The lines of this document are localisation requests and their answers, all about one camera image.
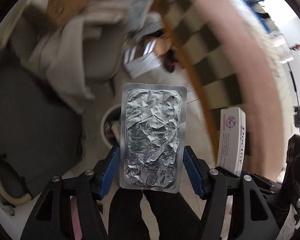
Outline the white medicine box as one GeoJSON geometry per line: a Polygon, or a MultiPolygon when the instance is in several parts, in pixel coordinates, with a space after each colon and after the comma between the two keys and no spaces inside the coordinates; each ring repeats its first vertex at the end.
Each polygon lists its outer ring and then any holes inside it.
{"type": "Polygon", "coordinates": [[[246,120],[239,107],[221,110],[217,166],[241,176],[245,152],[246,120]]]}

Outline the silver foil blister pack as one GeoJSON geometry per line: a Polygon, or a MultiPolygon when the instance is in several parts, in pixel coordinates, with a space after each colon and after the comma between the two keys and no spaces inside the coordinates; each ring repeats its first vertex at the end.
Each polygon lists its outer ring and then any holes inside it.
{"type": "Polygon", "coordinates": [[[122,89],[120,186],[177,193],[187,112],[184,86],[125,83],[122,89]]]}

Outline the white round trash bin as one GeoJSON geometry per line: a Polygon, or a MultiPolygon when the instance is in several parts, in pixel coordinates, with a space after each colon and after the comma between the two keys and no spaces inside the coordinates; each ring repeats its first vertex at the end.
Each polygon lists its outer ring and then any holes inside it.
{"type": "Polygon", "coordinates": [[[121,105],[110,107],[104,114],[100,124],[100,135],[108,148],[120,146],[121,137],[121,105]]]}

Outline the pink suitcase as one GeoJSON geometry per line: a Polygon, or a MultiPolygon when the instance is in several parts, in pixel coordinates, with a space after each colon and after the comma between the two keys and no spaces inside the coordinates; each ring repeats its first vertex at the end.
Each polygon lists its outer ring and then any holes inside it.
{"type": "Polygon", "coordinates": [[[71,219],[72,219],[72,226],[74,230],[75,240],[81,240],[82,230],[81,230],[81,225],[80,225],[79,215],[78,215],[77,198],[72,197],[70,200],[70,204],[71,204],[71,219]]]}

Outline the left black trouser leg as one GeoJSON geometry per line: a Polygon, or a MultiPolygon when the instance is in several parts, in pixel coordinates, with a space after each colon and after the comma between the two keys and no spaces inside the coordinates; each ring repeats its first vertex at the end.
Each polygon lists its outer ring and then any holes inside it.
{"type": "Polygon", "coordinates": [[[114,194],[108,218],[109,239],[150,239],[142,218],[141,190],[119,188],[114,194]]]}

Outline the black trouser leg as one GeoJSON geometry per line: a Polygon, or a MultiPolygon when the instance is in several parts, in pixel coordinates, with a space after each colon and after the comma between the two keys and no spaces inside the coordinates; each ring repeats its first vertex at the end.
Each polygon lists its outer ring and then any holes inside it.
{"type": "Polygon", "coordinates": [[[194,239],[199,217],[180,193],[143,191],[156,218],[159,239],[194,239]]]}
{"type": "Polygon", "coordinates": [[[119,188],[114,194],[108,218],[109,239],[150,239],[142,218],[141,190],[119,188]]]}

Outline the right black trouser leg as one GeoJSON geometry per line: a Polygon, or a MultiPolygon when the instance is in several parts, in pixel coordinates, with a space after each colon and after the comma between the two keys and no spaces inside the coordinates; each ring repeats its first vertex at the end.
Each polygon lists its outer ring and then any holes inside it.
{"type": "Polygon", "coordinates": [[[143,191],[156,218],[159,239],[194,239],[199,217],[180,193],[143,191]]]}

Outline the grey folding cot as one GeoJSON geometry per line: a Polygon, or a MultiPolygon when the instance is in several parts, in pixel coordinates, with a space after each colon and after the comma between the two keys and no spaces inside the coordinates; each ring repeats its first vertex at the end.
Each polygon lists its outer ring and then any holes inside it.
{"type": "Polygon", "coordinates": [[[81,117],[21,66],[0,67],[0,180],[6,192],[35,197],[81,156],[81,117]]]}

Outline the checkered table skirt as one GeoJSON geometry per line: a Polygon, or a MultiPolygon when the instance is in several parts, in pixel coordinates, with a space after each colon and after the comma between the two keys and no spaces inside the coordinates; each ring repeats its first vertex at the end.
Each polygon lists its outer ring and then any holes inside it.
{"type": "Polygon", "coordinates": [[[235,40],[242,19],[230,0],[154,0],[177,58],[190,76],[204,111],[212,151],[218,152],[221,110],[240,106],[249,111],[244,45],[235,40]]]}

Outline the beige cloth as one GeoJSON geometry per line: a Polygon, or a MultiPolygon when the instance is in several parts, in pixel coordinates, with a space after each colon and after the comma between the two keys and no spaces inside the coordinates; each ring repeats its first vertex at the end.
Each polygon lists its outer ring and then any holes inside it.
{"type": "Polygon", "coordinates": [[[30,70],[47,81],[77,114],[95,99],[85,84],[83,41],[99,40],[102,27],[75,17],[64,27],[43,36],[29,58],[30,70]]]}

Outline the white flat carton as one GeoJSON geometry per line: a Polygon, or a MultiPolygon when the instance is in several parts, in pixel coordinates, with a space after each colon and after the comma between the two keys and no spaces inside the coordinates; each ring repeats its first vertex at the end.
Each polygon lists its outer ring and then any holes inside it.
{"type": "Polygon", "coordinates": [[[154,53],[149,53],[134,59],[126,64],[124,68],[131,79],[135,79],[151,70],[161,67],[162,60],[154,53]]]}

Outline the brown cardboard box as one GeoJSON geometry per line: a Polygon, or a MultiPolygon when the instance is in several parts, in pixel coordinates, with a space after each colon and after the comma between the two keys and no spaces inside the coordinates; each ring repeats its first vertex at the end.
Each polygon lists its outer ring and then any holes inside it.
{"type": "Polygon", "coordinates": [[[88,3],[89,0],[48,0],[46,15],[56,28],[63,27],[88,3]]]}

